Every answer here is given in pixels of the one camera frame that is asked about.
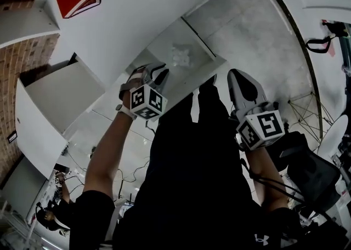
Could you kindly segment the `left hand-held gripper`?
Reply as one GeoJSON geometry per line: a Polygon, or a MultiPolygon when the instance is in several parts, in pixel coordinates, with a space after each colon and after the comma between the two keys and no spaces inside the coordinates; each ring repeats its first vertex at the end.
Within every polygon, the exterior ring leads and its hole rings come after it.
{"type": "Polygon", "coordinates": [[[127,107],[120,104],[119,111],[132,119],[139,117],[146,121],[155,121],[163,115],[167,105],[167,99],[162,95],[162,91],[168,80],[169,69],[162,62],[144,66],[146,77],[143,80],[130,80],[130,75],[127,82],[120,86],[119,98],[122,100],[124,95],[129,93],[129,104],[127,107]]]}

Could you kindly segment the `person's left hand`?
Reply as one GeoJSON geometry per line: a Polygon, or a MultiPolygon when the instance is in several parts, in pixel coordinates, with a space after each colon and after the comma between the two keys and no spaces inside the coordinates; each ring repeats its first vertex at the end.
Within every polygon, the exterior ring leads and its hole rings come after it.
{"type": "Polygon", "coordinates": [[[143,80],[146,77],[146,67],[140,67],[138,69],[135,69],[133,73],[130,76],[130,80],[134,79],[140,79],[143,80]]]}

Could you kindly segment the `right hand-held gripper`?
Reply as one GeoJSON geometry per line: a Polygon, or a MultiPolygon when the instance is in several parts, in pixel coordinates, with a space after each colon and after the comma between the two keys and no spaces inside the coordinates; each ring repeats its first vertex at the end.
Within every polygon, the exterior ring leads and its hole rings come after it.
{"type": "Polygon", "coordinates": [[[238,69],[229,70],[227,82],[233,103],[229,122],[240,136],[240,150],[269,146],[285,134],[280,113],[272,103],[266,102],[260,83],[238,69]]]}

